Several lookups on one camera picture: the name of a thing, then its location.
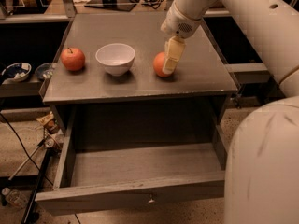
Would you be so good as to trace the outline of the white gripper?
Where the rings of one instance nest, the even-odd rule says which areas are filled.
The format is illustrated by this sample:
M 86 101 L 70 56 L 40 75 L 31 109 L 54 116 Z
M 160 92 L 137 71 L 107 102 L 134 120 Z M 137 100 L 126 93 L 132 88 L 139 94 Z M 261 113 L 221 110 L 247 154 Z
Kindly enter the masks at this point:
M 202 15 L 192 7 L 175 0 L 166 13 L 161 30 L 173 37 L 164 45 L 164 65 L 162 71 L 171 75 L 177 68 L 185 50 L 185 40 L 191 37 L 201 23 Z

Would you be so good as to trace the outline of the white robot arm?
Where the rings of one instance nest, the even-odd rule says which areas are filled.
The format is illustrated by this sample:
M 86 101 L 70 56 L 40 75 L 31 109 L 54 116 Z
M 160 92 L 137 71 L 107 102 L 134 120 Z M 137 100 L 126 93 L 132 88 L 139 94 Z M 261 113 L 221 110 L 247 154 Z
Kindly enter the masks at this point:
M 174 0 L 163 71 L 171 74 L 186 38 L 221 1 L 258 52 L 284 97 L 249 114 L 229 146 L 224 224 L 299 224 L 299 12 L 283 0 Z

